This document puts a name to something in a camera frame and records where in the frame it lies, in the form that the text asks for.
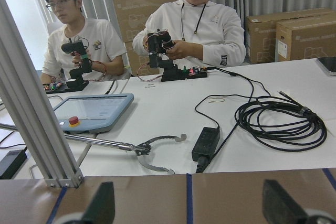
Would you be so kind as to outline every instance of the white table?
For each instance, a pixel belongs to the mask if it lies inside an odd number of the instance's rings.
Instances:
[[[111,88],[109,94],[118,94],[121,93],[126,85],[128,80],[117,80],[113,87]],[[61,99],[65,99],[69,96],[74,95],[89,95],[89,94],[105,94],[112,85],[112,81],[105,81],[105,82],[90,82],[84,90],[78,92],[66,92],[66,93],[56,93],[56,94],[47,94],[50,98],[51,106],[55,107]],[[0,111],[0,123],[14,125],[10,115],[8,114],[6,109]],[[3,139],[10,131],[0,129],[0,139]],[[87,137],[92,137],[92,134],[81,134]],[[15,145],[24,143],[22,137],[20,136],[19,132],[13,133],[8,139],[6,139],[1,147]],[[77,160],[85,150],[87,144],[75,141],[69,141],[70,149],[72,150],[75,159]],[[8,151],[11,150],[21,150],[24,146],[17,146],[9,149],[2,149],[0,150],[0,159],[2,159]],[[29,153],[29,150],[26,152],[28,159],[21,167],[19,172],[15,175],[15,179],[22,179],[22,178],[31,178],[31,174],[29,168],[35,165],[35,161]],[[42,174],[37,167],[31,169],[34,178],[42,178]]]
[[[237,128],[221,152],[205,172],[250,172],[336,167],[336,77],[327,76],[315,59],[266,63],[227,68],[232,72],[261,81],[272,95],[281,90],[320,116],[327,125],[326,142],[313,150],[286,153],[267,148],[249,133]],[[255,96],[265,95],[256,85]],[[131,78],[124,93],[133,93],[134,101],[110,132],[98,138],[138,145],[153,137],[187,134],[187,140],[175,143],[164,140],[153,143],[149,157],[155,166],[173,169],[177,174],[194,173],[192,148],[204,126],[216,127],[197,114],[194,107],[210,94],[249,95],[251,87],[240,77],[211,71],[208,78],[171,82],[143,82]],[[216,119],[226,136],[235,124],[234,112],[247,99],[225,99],[204,102],[199,110]],[[133,152],[93,146],[81,170],[85,176],[156,175],[162,174],[142,167]]]

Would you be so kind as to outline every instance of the young man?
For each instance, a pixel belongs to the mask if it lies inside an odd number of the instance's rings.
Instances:
[[[129,74],[124,69],[121,55],[126,52],[112,24],[107,20],[88,19],[81,13],[82,0],[45,0],[46,6],[65,24],[55,30],[48,39],[48,50],[40,76],[42,83],[50,83],[58,78],[63,68],[66,80],[69,71],[78,68],[82,60],[80,55],[70,55],[62,51],[65,43],[81,39],[87,47],[92,72],[84,73],[85,80],[124,79]]]
[[[133,40],[140,55],[146,50],[147,34],[168,30],[174,47],[166,55],[179,69],[229,67],[245,58],[244,30],[236,11],[209,0],[178,0],[165,3],[146,22],[146,28]]]

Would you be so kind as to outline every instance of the cardboard box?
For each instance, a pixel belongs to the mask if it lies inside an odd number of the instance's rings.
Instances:
[[[148,17],[162,4],[176,0],[113,0],[122,40],[131,42],[145,28]]]
[[[137,70],[147,62],[149,62],[148,56],[140,56],[136,52],[134,52],[132,42],[125,43],[128,60],[131,65],[131,72],[134,76],[137,75]],[[159,69],[156,68],[150,68],[149,66],[146,66],[138,71],[140,76],[147,76],[151,74],[159,74]]]
[[[274,62],[277,22],[331,13],[336,12],[328,8],[317,8],[246,17],[246,50],[251,63]]]
[[[336,12],[277,23],[279,61],[336,56]]]

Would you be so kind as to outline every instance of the tablet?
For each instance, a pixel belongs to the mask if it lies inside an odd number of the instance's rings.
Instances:
[[[328,74],[336,76],[336,56],[320,57],[317,61]]]
[[[78,95],[60,102],[54,112],[65,133],[99,133],[112,129],[133,100],[133,94]]]

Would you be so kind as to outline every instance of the cable bundle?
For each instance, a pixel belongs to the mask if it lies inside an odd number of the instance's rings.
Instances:
[[[302,106],[283,92],[284,98],[262,96],[256,101],[245,103],[235,113],[237,124],[248,131],[257,141],[270,148],[285,152],[302,152],[320,146],[327,138],[324,122],[310,109]],[[295,122],[279,125],[261,124],[265,112],[280,112],[295,118]],[[317,135],[313,141],[303,142],[304,138]],[[291,148],[276,147],[277,142]]]

